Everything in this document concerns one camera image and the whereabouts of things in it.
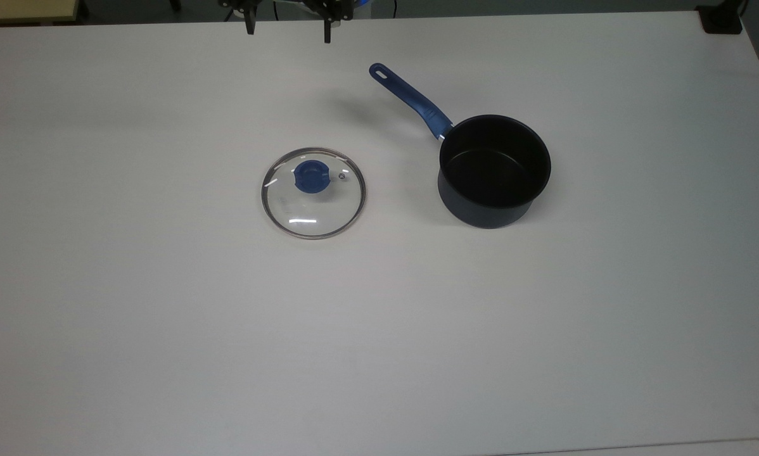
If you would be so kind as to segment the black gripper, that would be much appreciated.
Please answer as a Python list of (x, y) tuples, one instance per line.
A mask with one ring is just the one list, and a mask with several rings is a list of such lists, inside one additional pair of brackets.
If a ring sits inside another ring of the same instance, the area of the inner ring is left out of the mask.
[[(221, 8), (232, 8), (243, 13), (248, 35), (255, 34), (256, 10), (262, 1), (219, 1)], [(331, 43), (331, 29), (337, 20), (351, 20), (354, 16), (354, 1), (288, 1), (302, 6), (303, 9), (318, 15), (324, 23), (324, 42)]]

